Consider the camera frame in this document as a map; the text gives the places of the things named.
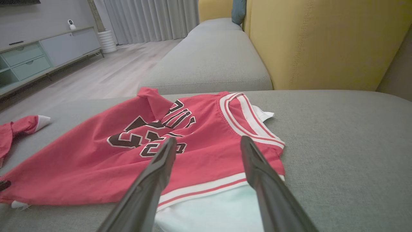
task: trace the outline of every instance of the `jersey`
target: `jersey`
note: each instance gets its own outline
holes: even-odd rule
[[[0,125],[0,168],[3,160],[12,147],[12,140],[20,135],[30,135],[50,123],[50,118],[43,115],[30,115],[15,122]]]
[[[80,205],[119,201],[165,139],[176,159],[158,210],[247,185],[241,136],[250,136],[280,175],[282,142],[257,117],[243,93],[221,92],[174,103],[142,88],[57,138],[6,173],[0,201]]]

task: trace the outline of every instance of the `printed number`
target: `printed number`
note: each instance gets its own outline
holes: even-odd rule
[[[184,104],[177,100],[174,104],[173,107],[169,109],[167,112],[166,116],[177,112],[178,110],[181,110],[184,107]],[[177,126],[179,126],[183,120],[191,115],[191,111],[188,109],[183,109],[180,112],[176,113],[176,115],[170,117],[167,121],[164,123],[161,123],[159,120],[151,123],[147,123],[141,116],[137,117],[133,122],[131,122],[125,129],[124,132],[115,134],[107,138],[107,142],[112,146],[112,147],[125,147],[125,148],[137,148],[139,146],[142,146],[142,141],[143,139],[146,139],[149,141],[148,144],[145,145],[145,147],[142,149],[140,155],[143,157],[147,156],[153,156],[156,154],[156,150],[159,148],[160,143],[154,142],[158,140],[164,140],[166,137],[159,137],[159,134],[155,131],[148,130],[146,132],[145,137],[134,134],[131,132],[132,129],[141,127],[141,126],[148,126],[153,129],[163,129],[165,127],[174,129]],[[192,124],[196,123],[196,118],[192,116],[189,120],[189,123],[185,126],[185,128],[188,128]],[[182,135],[177,135],[175,133],[167,133],[169,136],[173,137],[183,137]],[[177,144],[177,149],[176,153],[180,154],[185,151],[187,144],[186,143],[178,143]]]

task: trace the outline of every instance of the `white vase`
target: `white vase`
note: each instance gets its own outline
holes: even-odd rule
[[[117,51],[116,44],[113,40],[112,31],[104,31],[97,33],[102,45],[103,54],[112,53]]]

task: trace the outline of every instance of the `striped trim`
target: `striped trim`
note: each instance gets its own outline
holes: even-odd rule
[[[254,130],[255,134],[252,134],[245,128],[243,128],[235,119],[233,114],[229,110],[229,103],[234,98],[237,98],[240,101],[243,115],[248,122],[249,126]],[[271,144],[280,147],[283,149],[285,143],[274,135],[270,130],[260,121],[256,116],[252,108],[252,104],[249,102],[249,99],[243,93],[232,93],[228,94],[220,99],[220,109],[222,110],[223,116],[229,123],[230,127],[238,133],[239,135],[247,135],[255,142]]]
[[[246,121],[256,134],[252,134],[251,132],[243,128],[236,121],[233,114],[230,112],[229,102],[236,97],[241,104],[242,113]],[[282,140],[280,140],[279,137],[270,132],[270,130],[259,119],[257,114],[254,112],[252,104],[249,102],[249,99],[243,93],[232,93],[223,96],[219,101],[219,105],[226,121],[229,123],[231,128],[239,135],[247,135],[251,137],[253,141],[258,143],[271,144],[274,146],[278,146],[281,149],[285,147],[285,143]],[[283,175],[279,175],[279,177],[283,181],[285,181],[285,177]],[[207,183],[175,189],[160,197],[157,211],[163,210],[171,205],[174,205],[182,201],[217,194],[247,184],[248,182],[246,181],[245,173],[238,173]]]
[[[279,175],[279,177],[283,181],[285,180],[285,177],[283,175]],[[210,196],[243,185],[248,185],[248,182],[246,181],[246,174],[238,173],[211,182],[176,189],[160,196],[157,211],[160,211],[182,201]]]

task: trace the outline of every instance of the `white wall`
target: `white wall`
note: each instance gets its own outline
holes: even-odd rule
[[[0,47],[68,31],[67,20],[76,27],[95,26],[87,0],[40,0],[41,4],[0,7]]]

